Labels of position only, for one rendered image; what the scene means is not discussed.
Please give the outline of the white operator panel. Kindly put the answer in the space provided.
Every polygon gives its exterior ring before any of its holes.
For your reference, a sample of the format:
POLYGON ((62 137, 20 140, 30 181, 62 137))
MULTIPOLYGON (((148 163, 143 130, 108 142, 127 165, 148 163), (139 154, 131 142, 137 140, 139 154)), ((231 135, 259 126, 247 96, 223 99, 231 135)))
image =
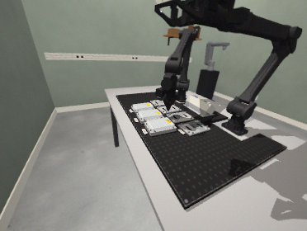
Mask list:
POLYGON ((187 108, 194 111, 196 114, 204 116, 212 116, 216 108, 214 108, 210 103, 202 101, 200 98, 196 98, 192 95, 189 95, 184 104, 187 108))

